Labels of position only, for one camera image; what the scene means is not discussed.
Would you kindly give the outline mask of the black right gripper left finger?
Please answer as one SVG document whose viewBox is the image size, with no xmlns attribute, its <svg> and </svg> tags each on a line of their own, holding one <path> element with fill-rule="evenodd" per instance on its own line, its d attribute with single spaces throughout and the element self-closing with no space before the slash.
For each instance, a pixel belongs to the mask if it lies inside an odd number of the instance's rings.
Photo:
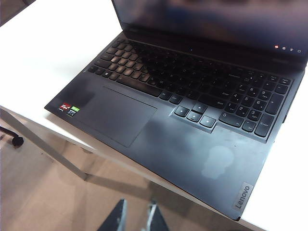
<svg viewBox="0 0 308 231">
<path fill-rule="evenodd" d="M 119 200 L 97 231 L 124 231 L 126 228 L 127 201 Z"/>
</svg>

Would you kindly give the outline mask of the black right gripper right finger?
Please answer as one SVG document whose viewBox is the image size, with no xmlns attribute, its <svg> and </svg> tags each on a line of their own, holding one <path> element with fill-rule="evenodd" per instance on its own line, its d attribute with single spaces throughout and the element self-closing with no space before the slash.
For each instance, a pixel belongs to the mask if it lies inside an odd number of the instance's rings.
<svg viewBox="0 0 308 231">
<path fill-rule="evenodd" d="M 146 231 L 169 231 L 167 223 L 156 202 L 151 203 Z"/>
</svg>

